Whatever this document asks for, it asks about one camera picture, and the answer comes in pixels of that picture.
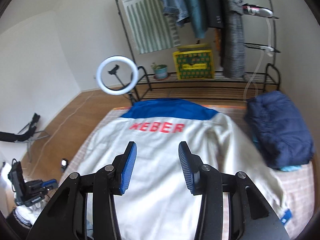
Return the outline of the teal green shirt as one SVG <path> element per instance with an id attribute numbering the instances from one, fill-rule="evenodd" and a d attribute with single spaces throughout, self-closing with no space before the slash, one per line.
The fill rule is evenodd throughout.
<path id="1" fill-rule="evenodd" d="M 205 7 L 202 0 L 184 0 L 195 38 L 202 39 L 207 31 Z"/>

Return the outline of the yellow green crate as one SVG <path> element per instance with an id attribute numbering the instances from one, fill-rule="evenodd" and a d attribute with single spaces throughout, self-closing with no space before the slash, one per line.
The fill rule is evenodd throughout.
<path id="1" fill-rule="evenodd" d="M 179 80 L 214 79 L 214 59 L 210 44 L 179 46 L 172 55 Z"/>

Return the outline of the folded navy puffer jacket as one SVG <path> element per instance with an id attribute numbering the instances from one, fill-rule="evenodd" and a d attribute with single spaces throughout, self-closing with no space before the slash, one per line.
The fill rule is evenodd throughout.
<path id="1" fill-rule="evenodd" d="M 281 170 L 306 165 L 313 158 L 312 135 L 298 108 L 282 92 L 248 99 L 245 121 L 268 167 Z"/>

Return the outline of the white blue KEBER jacket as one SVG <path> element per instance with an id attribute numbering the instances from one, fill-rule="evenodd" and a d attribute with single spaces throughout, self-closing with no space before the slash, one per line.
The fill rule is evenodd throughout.
<path id="1" fill-rule="evenodd" d="M 131 141 L 137 145 L 137 157 L 129 188 L 115 198 L 123 239 L 194 237 L 201 197 L 187 189 L 178 158 L 182 141 L 220 172 L 245 172 L 283 224 L 292 217 L 279 178 L 223 113 L 182 99 L 138 102 L 93 135 L 77 171 L 97 172 Z"/>

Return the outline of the small potted plant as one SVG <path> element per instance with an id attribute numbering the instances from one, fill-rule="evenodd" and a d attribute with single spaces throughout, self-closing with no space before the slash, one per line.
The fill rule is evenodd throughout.
<path id="1" fill-rule="evenodd" d="M 157 80 L 163 80 L 168 77 L 168 67 L 165 64 L 156 64 L 153 63 L 151 65 L 151 68 L 154 72 L 155 79 Z"/>

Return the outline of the white garment steamer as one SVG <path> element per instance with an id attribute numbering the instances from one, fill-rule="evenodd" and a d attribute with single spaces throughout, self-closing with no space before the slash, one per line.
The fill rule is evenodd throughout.
<path id="1" fill-rule="evenodd" d="M 272 10 L 265 7 L 260 7 L 258 5 L 253 5 L 253 4 L 244 4 L 242 8 L 243 8 L 244 14 L 246 15 L 253 15 L 253 16 L 265 17 L 265 18 L 273 17 Z"/>

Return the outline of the grey plaid coat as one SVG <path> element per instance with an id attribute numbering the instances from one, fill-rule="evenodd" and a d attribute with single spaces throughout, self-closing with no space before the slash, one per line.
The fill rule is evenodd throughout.
<path id="1" fill-rule="evenodd" d="M 241 77 L 245 72 L 245 45 L 242 25 L 242 0 L 223 0 L 225 6 L 225 30 L 221 66 L 225 77 Z"/>

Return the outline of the black metal clothes rack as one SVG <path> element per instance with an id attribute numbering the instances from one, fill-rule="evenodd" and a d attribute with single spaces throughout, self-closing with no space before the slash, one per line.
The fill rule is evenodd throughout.
<path id="1" fill-rule="evenodd" d="M 275 66 L 276 55 L 280 52 L 277 49 L 276 35 L 276 16 L 271 17 L 273 27 L 268 31 L 272 35 L 271 39 L 271 57 L 263 72 L 245 72 L 242 77 L 229 79 L 223 76 L 222 71 L 215 71 L 214 79 L 178 79 L 176 72 L 169 72 L 168 77 L 158 80 L 153 74 L 147 73 L 143 66 L 138 66 L 142 76 L 137 84 L 127 94 L 131 103 L 142 100 L 158 99 L 169 97 L 175 94 L 187 100 L 195 100 L 195 96 L 188 96 L 183 89 L 207 90 L 207 94 L 202 97 L 203 100 L 222 100 L 222 101 L 241 101 L 241 92 L 250 93 L 250 96 L 257 96 L 267 92 L 268 87 L 280 90 L 281 74 Z"/>

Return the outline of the green striped white cloth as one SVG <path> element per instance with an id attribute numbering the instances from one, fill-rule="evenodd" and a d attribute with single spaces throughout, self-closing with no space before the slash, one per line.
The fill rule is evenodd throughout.
<path id="1" fill-rule="evenodd" d="M 137 50 L 152 53 L 179 46 L 175 21 L 163 15 L 161 0 L 122 0 Z"/>

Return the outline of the black blazer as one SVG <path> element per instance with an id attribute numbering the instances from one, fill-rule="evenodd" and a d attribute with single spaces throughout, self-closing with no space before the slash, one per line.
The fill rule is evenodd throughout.
<path id="1" fill-rule="evenodd" d="M 220 0 L 204 0 L 208 27 L 221 29 L 223 23 L 221 20 L 221 11 L 220 11 Z"/>

